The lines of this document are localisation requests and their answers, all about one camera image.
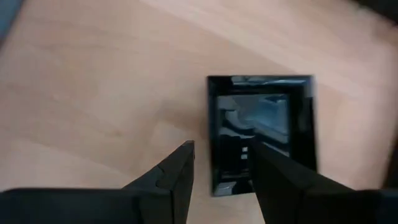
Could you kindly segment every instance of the wood grain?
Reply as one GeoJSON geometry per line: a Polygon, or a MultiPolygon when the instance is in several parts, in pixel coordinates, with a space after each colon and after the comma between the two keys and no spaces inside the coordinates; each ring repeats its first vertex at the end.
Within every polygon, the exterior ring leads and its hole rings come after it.
{"type": "Polygon", "coordinates": [[[262,223],[210,197],[207,75],[314,74],[321,173],[381,186],[398,31],[343,0],[27,0],[0,51],[0,189],[122,187],[196,140],[189,223],[262,223]]]}

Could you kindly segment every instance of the black plastic part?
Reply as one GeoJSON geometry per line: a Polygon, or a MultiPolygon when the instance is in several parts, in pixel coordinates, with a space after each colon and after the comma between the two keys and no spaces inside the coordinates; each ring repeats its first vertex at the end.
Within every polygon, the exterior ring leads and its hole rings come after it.
{"type": "Polygon", "coordinates": [[[186,223],[194,144],[123,189],[14,189],[0,194],[0,223],[186,223]]]}
{"type": "Polygon", "coordinates": [[[249,161],[267,224],[398,223],[396,191],[355,191],[255,139],[249,161]]]}
{"type": "Polygon", "coordinates": [[[253,192],[246,149],[254,136],[309,169],[317,170],[312,81],[312,76],[208,77],[211,191],[214,196],[253,192]],[[227,101],[237,106],[225,106],[227,101]],[[278,102],[285,102],[285,106],[278,108],[278,102]],[[272,112],[271,107],[276,107],[276,112],[272,112]],[[253,125],[234,127],[227,113],[248,114],[243,119],[250,120],[253,125]],[[273,136],[267,134],[270,130],[259,128],[261,123],[268,122],[266,119],[281,120],[278,127],[271,128],[273,136]]]}

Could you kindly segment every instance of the reflective surface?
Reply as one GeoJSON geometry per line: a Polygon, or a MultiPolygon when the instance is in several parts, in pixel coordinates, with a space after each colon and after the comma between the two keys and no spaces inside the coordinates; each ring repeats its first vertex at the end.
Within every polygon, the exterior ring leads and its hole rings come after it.
{"type": "Polygon", "coordinates": [[[208,77],[213,195],[252,192],[250,139],[316,170],[310,76],[208,77]]]}

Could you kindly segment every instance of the light wood surface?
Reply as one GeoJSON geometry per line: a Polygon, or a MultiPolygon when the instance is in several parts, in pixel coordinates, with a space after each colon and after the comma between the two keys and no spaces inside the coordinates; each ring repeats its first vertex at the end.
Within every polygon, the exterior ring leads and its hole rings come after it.
{"type": "Polygon", "coordinates": [[[26,0],[0,50],[0,189],[122,187],[196,140],[189,223],[262,223],[211,198],[207,75],[314,74],[322,174],[380,187],[398,32],[343,0],[26,0]]]}

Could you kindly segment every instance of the black square box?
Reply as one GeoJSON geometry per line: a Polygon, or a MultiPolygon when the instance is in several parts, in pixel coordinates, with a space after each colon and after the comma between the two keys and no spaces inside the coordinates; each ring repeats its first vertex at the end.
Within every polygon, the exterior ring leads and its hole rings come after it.
{"type": "Polygon", "coordinates": [[[309,75],[207,78],[214,196],[253,192],[247,158],[254,136],[317,171],[312,83],[309,75]]]}

